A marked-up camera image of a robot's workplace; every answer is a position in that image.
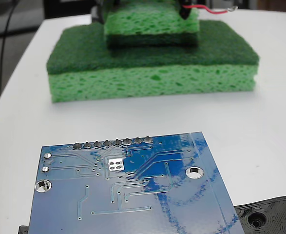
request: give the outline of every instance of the circuit board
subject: circuit board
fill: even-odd
[[[243,234],[202,133],[42,148],[29,234]]]

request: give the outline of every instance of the sponge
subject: sponge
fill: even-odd
[[[251,91],[258,55],[221,21],[204,20],[200,27],[197,48],[114,50],[107,49],[99,23],[65,30],[47,63],[53,102]]]
[[[108,14],[105,40],[109,47],[197,45],[198,16],[194,8],[182,19],[175,0],[124,0]]]

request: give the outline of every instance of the black object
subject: black object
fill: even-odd
[[[114,5],[118,5],[120,0],[95,0],[96,5],[92,7],[92,22],[97,21],[102,24],[106,22],[107,16]]]
[[[18,234],[28,234],[29,226],[20,226]]]
[[[286,234],[286,196],[235,209],[245,234]]]
[[[183,5],[192,5],[192,0],[178,0],[180,4],[179,14],[182,19],[186,20],[190,16],[191,8],[184,8]]]
[[[95,0],[43,0],[46,19],[89,14]]]

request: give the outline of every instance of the stacked sponges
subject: stacked sponges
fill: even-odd
[[[142,5],[133,1],[155,3],[156,9],[152,4],[146,6],[150,7],[148,17],[151,18],[153,11],[162,18],[153,20],[165,22],[165,13],[171,9],[168,16],[173,19],[174,12],[176,23],[171,20],[167,27],[147,19],[145,24],[140,23],[144,20],[130,12],[135,12],[135,6],[139,12]],[[259,57],[245,40],[225,23],[207,20],[200,21],[197,46],[197,11],[184,21],[174,3],[173,0],[125,1],[109,14],[105,26],[92,23],[65,30],[47,64],[52,100],[252,90]],[[187,30],[178,28],[183,23]],[[187,34],[192,35],[190,43],[183,43]],[[167,38],[166,43],[159,46],[163,38]]]

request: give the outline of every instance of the table surface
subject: table surface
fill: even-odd
[[[29,224],[44,145],[202,131],[234,205],[286,195],[286,13],[201,18],[228,23],[260,55],[254,92],[52,104],[46,61],[62,30],[90,16],[42,24],[0,98],[0,234]]]

